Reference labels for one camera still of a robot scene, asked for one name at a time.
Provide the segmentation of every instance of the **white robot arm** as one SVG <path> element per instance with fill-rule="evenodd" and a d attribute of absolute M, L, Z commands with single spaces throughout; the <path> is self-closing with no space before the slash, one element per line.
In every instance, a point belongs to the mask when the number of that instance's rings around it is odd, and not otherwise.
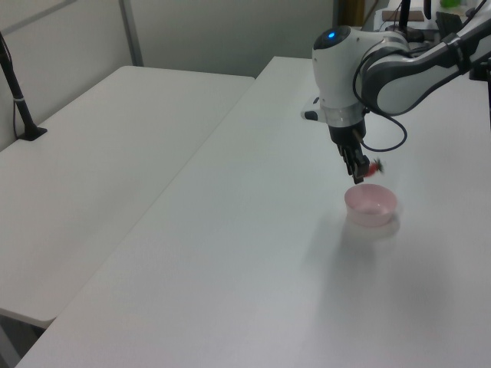
<path fill-rule="evenodd" d="M 389 117 L 406 113 L 428 94 L 491 56 L 491 4 L 457 34 L 411 57 L 397 32 L 332 28 L 316 40 L 312 62 L 319 98 L 302 116 L 326 122 L 354 182 L 363 181 L 369 160 L 361 150 L 368 110 Z"/>

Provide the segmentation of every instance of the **white table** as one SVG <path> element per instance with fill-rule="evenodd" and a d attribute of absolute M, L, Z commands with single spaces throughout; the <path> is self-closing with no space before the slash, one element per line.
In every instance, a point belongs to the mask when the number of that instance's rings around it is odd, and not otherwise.
<path fill-rule="evenodd" d="M 309 60 L 273 59 L 18 368 L 490 366 L 486 85 L 400 117 L 371 180 L 399 219 L 371 230 L 345 219 L 327 127 L 300 118 L 316 90 Z"/>
<path fill-rule="evenodd" d="M 123 67 L 0 154 L 0 314 L 46 327 L 252 84 Z"/>

